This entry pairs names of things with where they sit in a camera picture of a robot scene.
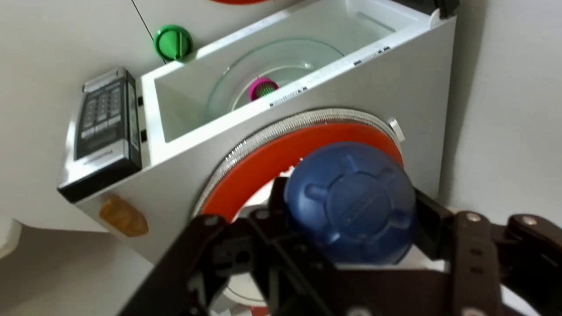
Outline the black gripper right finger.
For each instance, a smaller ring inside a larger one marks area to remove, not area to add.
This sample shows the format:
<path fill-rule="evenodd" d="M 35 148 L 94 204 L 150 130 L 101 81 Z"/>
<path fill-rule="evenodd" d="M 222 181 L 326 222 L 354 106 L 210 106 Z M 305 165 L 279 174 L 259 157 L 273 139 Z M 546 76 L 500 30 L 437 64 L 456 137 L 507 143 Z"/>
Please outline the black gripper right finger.
<path fill-rule="evenodd" d="M 496 225 L 416 192 L 414 246 L 430 260 L 449 264 L 453 316 L 512 316 L 502 287 L 540 316 L 562 316 L 562 229 L 546 218 L 512 215 Z"/>

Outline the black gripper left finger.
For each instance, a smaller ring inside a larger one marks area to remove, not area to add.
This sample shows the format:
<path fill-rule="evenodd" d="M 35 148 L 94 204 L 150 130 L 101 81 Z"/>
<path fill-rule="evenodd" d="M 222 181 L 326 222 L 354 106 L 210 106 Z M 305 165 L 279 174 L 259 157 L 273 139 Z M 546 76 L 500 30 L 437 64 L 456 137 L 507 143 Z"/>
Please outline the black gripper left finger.
<path fill-rule="evenodd" d="M 277 178 L 268 202 L 228 223 L 196 216 L 117 316 L 210 316 L 233 276 L 247 273 L 272 316 L 338 316 L 323 276 L 333 267 L 287 225 Z"/>

